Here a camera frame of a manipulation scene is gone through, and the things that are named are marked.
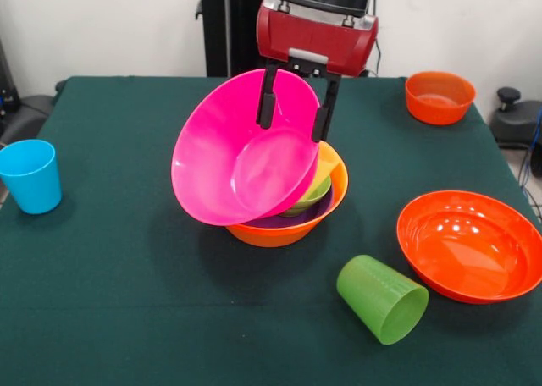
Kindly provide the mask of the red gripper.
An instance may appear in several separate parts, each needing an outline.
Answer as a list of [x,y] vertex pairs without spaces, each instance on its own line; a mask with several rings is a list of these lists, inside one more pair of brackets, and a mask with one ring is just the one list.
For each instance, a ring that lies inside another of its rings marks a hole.
[[[327,82],[324,102],[312,127],[314,142],[327,140],[341,75],[357,77],[366,69],[378,31],[379,20],[370,14],[356,17],[285,0],[262,0],[256,30],[259,53],[283,63],[301,59],[326,68],[312,72],[312,76]],[[257,124],[265,130],[271,127],[274,116],[277,61],[268,61],[263,73]]]

